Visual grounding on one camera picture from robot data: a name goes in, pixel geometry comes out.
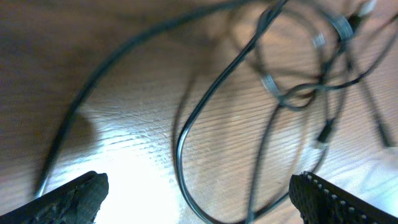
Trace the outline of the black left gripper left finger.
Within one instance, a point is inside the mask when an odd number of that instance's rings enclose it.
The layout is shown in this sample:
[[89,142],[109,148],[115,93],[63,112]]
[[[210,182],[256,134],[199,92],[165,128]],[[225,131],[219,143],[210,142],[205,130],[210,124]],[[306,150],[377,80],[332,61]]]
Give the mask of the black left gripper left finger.
[[28,204],[1,215],[1,223],[92,224],[108,193],[107,174],[89,171]]

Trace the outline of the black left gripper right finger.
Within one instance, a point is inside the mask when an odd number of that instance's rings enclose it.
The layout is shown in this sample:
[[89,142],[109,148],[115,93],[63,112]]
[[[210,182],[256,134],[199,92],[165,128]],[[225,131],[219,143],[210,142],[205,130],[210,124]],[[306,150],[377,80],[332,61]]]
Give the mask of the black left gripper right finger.
[[311,172],[290,178],[289,197],[304,223],[397,224],[397,217]]

